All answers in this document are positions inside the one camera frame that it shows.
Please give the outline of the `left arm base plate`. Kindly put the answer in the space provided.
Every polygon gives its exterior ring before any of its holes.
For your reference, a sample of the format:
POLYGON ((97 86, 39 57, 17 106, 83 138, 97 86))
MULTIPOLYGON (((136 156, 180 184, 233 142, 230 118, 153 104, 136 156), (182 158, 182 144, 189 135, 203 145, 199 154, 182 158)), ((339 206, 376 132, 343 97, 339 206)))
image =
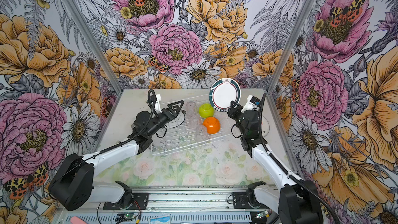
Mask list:
POLYGON ((149 193, 125 193, 117 203, 105 202, 103 210, 145 210, 147 208, 149 193))

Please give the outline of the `white plate with emblem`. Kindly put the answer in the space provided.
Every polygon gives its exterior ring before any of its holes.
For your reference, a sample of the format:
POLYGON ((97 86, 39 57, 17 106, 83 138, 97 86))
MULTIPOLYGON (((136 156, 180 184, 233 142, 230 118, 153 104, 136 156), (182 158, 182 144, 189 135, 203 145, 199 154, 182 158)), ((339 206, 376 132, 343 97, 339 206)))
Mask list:
POLYGON ((181 110, 179 115, 174 120, 169 122, 166 126, 168 129, 177 128, 185 122, 185 119, 186 119, 186 111, 181 110))

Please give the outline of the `green rimmed white plate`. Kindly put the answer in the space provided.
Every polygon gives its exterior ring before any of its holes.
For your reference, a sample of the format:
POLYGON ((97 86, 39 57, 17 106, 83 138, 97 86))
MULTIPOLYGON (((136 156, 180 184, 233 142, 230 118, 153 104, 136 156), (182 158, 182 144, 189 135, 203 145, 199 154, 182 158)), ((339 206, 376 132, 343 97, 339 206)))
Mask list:
POLYGON ((210 105, 219 112, 228 112, 231 102, 239 103, 241 98, 241 89, 239 84, 230 78, 217 80, 210 88, 210 105))

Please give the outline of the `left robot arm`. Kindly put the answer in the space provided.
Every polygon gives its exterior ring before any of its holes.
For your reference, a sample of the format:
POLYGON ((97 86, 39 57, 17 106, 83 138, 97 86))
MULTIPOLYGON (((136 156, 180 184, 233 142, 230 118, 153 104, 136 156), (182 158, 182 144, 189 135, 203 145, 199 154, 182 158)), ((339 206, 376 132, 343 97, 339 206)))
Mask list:
POLYGON ((175 120, 183 101, 170 103, 160 113, 142 111, 137 114, 129 138, 123 142, 84 156, 67 156, 49 185, 49 194, 68 211, 74 211, 87 202, 108 202, 118 208, 129 208, 134 200, 132 190, 121 181, 97 184, 93 180, 107 168, 122 160, 146 151, 152 137, 175 120))

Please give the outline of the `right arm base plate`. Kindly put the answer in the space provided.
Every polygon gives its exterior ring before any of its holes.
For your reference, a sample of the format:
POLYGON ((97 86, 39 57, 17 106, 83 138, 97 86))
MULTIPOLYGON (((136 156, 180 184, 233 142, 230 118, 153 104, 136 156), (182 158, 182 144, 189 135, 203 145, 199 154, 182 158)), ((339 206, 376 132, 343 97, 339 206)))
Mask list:
POLYGON ((247 192, 233 192, 232 193, 232 204, 234 209, 265 209, 268 208, 258 202, 252 193, 247 192))

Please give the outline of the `watermelon pattern plate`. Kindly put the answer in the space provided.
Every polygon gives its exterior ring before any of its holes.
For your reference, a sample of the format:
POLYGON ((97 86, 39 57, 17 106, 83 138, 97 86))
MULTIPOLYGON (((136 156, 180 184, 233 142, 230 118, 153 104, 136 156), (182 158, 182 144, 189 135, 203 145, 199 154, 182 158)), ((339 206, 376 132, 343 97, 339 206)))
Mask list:
POLYGON ((269 122, 264 116, 262 116, 261 131, 264 138, 269 134, 270 131, 269 122))

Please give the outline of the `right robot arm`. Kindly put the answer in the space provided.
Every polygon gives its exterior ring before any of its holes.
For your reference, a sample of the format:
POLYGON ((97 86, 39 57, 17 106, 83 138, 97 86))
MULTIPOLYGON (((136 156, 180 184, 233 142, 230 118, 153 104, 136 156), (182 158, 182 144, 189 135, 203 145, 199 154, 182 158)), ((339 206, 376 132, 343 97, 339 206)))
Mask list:
POLYGON ((270 175, 276 189, 265 183, 254 183, 249 195, 254 204, 262 204, 276 212, 283 224, 322 224, 321 202, 316 187, 292 172, 271 150, 262 134, 263 102, 257 97, 245 106, 231 102, 229 118, 240 131, 243 150, 270 175))

